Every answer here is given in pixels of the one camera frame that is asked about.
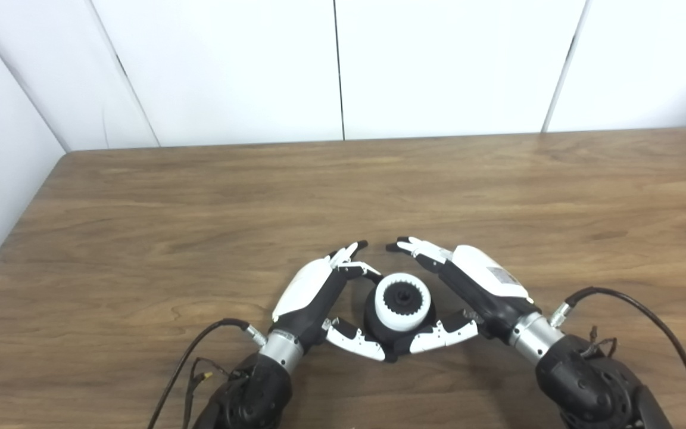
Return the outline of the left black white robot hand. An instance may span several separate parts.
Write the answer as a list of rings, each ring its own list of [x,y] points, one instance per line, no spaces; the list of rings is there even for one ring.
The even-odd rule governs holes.
[[[324,342],[363,358],[384,362],[388,354],[364,330],[329,314],[348,281],[365,278],[378,284],[383,275],[355,255],[367,241],[357,241],[305,264],[283,291],[272,312],[272,325],[260,353],[291,372],[312,347]]]

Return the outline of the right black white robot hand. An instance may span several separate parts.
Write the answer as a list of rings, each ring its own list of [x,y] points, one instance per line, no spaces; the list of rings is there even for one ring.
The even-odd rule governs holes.
[[[481,334],[501,340],[536,363],[560,338],[559,333],[550,335],[547,320],[525,287],[476,247],[460,245],[450,251],[416,237],[398,237],[386,249],[411,255],[471,308],[397,340],[395,352],[417,354]]]

